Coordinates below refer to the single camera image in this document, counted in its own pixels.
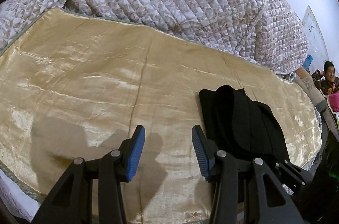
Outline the black pants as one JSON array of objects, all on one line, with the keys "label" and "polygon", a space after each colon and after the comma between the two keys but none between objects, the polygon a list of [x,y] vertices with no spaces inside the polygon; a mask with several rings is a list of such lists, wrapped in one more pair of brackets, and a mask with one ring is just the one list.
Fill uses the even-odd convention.
[{"label": "black pants", "polygon": [[206,137],[234,158],[267,164],[289,161],[283,131],[271,108],[251,100],[244,89],[224,85],[199,92]]}]

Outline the golden satin bed cover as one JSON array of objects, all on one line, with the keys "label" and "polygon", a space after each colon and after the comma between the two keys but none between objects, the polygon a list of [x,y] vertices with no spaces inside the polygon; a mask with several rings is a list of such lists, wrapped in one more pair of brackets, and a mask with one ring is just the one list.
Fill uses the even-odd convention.
[{"label": "golden satin bed cover", "polygon": [[73,159],[98,159],[142,125],[137,174],[122,186],[128,222],[205,221],[210,187],[191,129],[198,92],[223,85],[271,108],[293,164],[316,156],[320,125],[296,83],[148,26],[51,9],[1,55],[1,166],[40,199]]}]

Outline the pink cloth item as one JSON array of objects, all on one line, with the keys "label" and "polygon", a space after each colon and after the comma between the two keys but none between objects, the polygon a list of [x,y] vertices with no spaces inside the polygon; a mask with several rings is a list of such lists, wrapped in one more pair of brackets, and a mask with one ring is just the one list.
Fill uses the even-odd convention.
[{"label": "pink cloth item", "polygon": [[328,95],[329,105],[334,112],[339,112],[339,92]]}]

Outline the seated person in background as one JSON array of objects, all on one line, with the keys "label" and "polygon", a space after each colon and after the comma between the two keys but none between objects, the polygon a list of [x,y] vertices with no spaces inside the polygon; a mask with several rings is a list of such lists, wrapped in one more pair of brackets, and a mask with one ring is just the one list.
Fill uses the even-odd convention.
[{"label": "seated person in background", "polygon": [[335,76],[335,67],[331,61],[324,63],[324,70],[316,70],[311,75],[315,87],[322,92],[323,95],[331,95],[338,92],[338,77]]}]

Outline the blue small object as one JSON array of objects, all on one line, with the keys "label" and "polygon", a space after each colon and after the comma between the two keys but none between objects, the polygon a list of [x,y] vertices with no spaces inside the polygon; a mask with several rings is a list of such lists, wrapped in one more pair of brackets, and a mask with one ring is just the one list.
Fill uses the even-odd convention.
[{"label": "blue small object", "polygon": [[313,62],[313,56],[312,55],[308,55],[307,58],[305,59],[302,67],[305,69],[305,70],[308,70],[310,65],[312,64]]}]

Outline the floral quilted comforter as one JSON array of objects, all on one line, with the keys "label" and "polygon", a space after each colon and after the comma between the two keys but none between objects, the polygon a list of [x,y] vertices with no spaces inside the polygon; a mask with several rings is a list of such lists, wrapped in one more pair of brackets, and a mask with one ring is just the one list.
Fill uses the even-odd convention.
[{"label": "floral quilted comforter", "polygon": [[297,70],[309,48],[286,0],[6,0],[1,3],[1,47],[52,8],[151,26],[277,74]]}]

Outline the white wall poster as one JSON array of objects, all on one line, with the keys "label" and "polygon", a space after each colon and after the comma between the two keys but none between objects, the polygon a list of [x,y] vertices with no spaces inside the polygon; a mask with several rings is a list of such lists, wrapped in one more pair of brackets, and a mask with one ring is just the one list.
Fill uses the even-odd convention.
[{"label": "white wall poster", "polygon": [[309,41],[309,54],[313,57],[313,62],[323,65],[325,61],[329,60],[328,50],[317,19],[309,5],[304,14],[302,24]]}]

